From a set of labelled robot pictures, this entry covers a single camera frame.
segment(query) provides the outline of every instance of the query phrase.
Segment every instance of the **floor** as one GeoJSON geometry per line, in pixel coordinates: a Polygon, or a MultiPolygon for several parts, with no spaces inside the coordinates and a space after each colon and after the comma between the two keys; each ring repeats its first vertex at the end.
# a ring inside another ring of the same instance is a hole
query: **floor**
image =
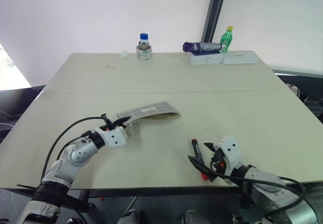
{"type": "MultiPolygon", "coordinates": [[[[79,190],[72,190],[69,195],[78,197],[79,190]]],[[[132,208],[140,209],[147,215],[149,224],[177,223],[180,215],[193,209],[208,219],[212,224],[232,224],[232,213],[240,215],[245,221],[255,223],[260,220],[263,212],[256,206],[242,208],[241,194],[217,195],[182,195],[182,196],[151,196],[138,197],[132,208]]],[[[116,224],[128,207],[133,197],[90,198],[95,204],[92,213],[84,214],[88,224],[116,224]]],[[[323,218],[323,184],[317,184],[309,189],[308,201],[317,212],[320,223],[323,218]]],[[[0,218],[8,218],[15,223],[30,198],[0,189],[0,218]]],[[[71,217],[76,217],[74,211],[62,208],[57,221],[65,224],[71,217]]]]}

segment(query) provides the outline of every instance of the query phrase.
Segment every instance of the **red marker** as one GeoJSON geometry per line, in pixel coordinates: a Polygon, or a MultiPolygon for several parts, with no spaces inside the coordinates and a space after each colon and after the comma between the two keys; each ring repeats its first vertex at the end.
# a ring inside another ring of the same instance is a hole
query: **red marker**
{"type": "MultiPolygon", "coordinates": [[[[197,140],[195,138],[192,139],[192,145],[193,145],[195,157],[198,160],[200,160],[202,162],[202,164],[204,164],[204,160],[203,160],[203,157],[202,157],[202,153],[201,153],[200,147],[198,146],[198,142],[197,142],[197,140]]],[[[204,173],[201,173],[201,175],[202,175],[202,178],[204,180],[208,180],[208,177],[204,173]]]]}

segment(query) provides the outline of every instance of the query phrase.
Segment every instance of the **plastic bottle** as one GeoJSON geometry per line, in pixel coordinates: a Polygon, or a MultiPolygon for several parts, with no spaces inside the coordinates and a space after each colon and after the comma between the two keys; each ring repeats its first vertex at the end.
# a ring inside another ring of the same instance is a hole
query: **plastic bottle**
{"type": "Polygon", "coordinates": [[[225,45],[225,46],[223,46],[224,48],[221,50],[221,52],[227,52],[228,51],[228,48],[229,48],[230,43],[232,41],[232,30],[233,30],[233,27],[228,26],[227,31],[221,36],[220,43],[222,45],[225,45]]]}
{"type": "Polygon", "coordinates": [[[139,48],[142,50],[146,50],[149,48],[148,34],[140,34],[139,48]]]}

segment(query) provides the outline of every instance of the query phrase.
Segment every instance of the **white wall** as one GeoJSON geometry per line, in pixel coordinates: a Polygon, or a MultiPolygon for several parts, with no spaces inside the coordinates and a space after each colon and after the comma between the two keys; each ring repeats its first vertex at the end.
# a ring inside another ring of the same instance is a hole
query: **white wall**
{"type": "Polygon", "coordinates": [[[233,26],[231,50],[271,68],[323,74],[323,0],[224,0],[213,41],[233,26]]]}
{"type": "Polygon", "coordinates": [[[73,52],[154,52],[201,39],[209,0],[0,0],[0,42],[32,86],[46,84],[73,52]]]}

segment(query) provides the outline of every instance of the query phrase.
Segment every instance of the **tape roll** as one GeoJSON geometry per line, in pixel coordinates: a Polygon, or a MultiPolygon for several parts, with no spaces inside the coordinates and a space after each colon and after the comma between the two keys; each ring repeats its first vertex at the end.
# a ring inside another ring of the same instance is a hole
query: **tape roll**
{"type": "Polygon", "coordinates": [[[146,50],[142,50],[139,48],[139,46],[136,47],[137,49],[137,57],[140,59],[140,60],[149,60],[151,59],[151,46],[149,45],[149,48],[146,49],[146,50]]]}

